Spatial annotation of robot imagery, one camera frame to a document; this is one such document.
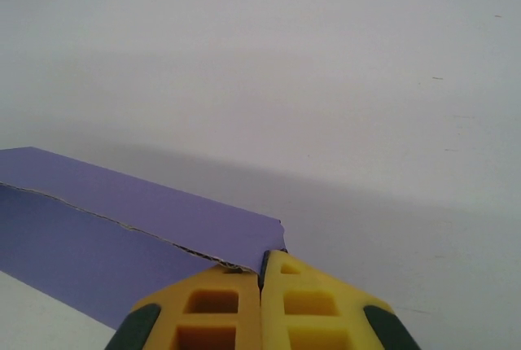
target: white table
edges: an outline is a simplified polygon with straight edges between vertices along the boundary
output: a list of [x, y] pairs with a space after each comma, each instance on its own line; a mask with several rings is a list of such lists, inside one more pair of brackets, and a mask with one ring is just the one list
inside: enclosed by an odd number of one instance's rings
[[[290, 252], [384, 298], [424, 349], [518, 348], [519, 7], [0, 0], [0, 147], [280, 218]], [[2, 302], [32, 316], [45, 297], [13, 284]], [[8, 348], [44, 325], [110, 336], [45, 308], [23, 338], [2, 320]]]

